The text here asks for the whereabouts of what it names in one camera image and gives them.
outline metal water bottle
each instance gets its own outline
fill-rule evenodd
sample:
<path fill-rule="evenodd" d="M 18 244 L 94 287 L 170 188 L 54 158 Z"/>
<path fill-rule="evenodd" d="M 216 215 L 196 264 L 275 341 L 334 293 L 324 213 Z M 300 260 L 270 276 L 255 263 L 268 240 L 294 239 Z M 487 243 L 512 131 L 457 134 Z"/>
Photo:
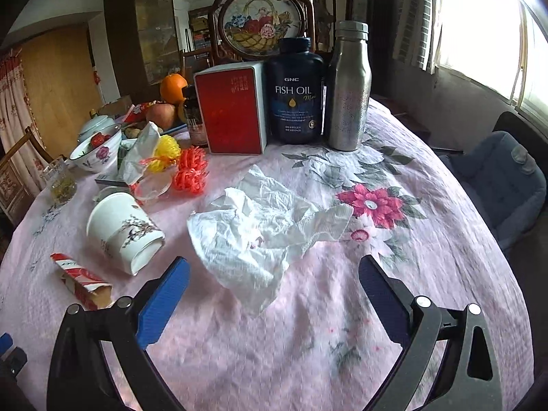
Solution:
<path fill-rule="evenodd" d="M 331 148 L 353 151 L 362 141 L 371 92 L 365 23 L 344 20 L 335 25 L 335 49 L 325 84 L 323 134 Z"/>

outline bottle cap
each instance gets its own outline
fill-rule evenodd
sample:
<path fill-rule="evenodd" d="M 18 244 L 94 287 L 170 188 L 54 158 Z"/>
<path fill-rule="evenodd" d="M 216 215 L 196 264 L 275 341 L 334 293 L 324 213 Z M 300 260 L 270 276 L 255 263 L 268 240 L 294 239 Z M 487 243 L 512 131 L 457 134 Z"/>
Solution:
<path fill-rule="evenodd" d="M 193 98 L 196 97 L 196 87 L 194 85 L 187 85 L 183 88 L 183 97 L 184 98 Z"/>
<path fill-rule="evenodd" d="M 310 38 L 308 37 L 287 37 L 278 42 L 279 51 L 284 53 L 308 52 L 310 51 Z"/>
<path fill-rule="evenodd" d="M 335 25 L 336 37 L 347 37 L 358 40 L 368 40 L 369 28 L 366 23 L 352 20 L 342 20 Z"/>

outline glass cabinet door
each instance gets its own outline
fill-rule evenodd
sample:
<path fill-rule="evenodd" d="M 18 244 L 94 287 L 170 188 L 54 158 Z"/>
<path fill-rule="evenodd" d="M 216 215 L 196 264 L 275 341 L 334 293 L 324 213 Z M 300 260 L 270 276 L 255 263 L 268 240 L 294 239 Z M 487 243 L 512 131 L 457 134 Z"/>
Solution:
<path fill-rule="evenodd" d="M 141 54 L 149 85 L 180 71 L 172 0 L 135 0 Z"/>

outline dark blue supplement bottle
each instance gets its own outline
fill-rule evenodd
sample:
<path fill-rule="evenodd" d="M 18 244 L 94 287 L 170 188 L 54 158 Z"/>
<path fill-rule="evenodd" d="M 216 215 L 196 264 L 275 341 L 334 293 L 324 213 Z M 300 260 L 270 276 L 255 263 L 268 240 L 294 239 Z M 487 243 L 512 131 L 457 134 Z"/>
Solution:
<path fill-rule="evenodd" d="M 307 144 L 322 132 L 323 60 L 310 38 L 284 38 L 280 54 L 266 62 L 272 135 L 285 144 Z"/>

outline red and white box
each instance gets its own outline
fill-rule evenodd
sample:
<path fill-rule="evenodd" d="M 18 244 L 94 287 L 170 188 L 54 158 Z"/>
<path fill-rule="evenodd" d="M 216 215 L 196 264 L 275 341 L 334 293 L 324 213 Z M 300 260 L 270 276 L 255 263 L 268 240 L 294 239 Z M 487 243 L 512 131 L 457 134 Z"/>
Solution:
<path fill-rule="evenodd" d="M 112 304 L 111 284 L 106 283 L 62 253 L 54 253 L 50 256 L 63 269 L 61 281 L 76 296 L 82 306 L 94 311 L 109 307 Z"/>
<path fill-rule="evenodd" d="M 262 62 L 229 63 L 194 75 L 209 152 L 262 154 L 266 98 Z"/>

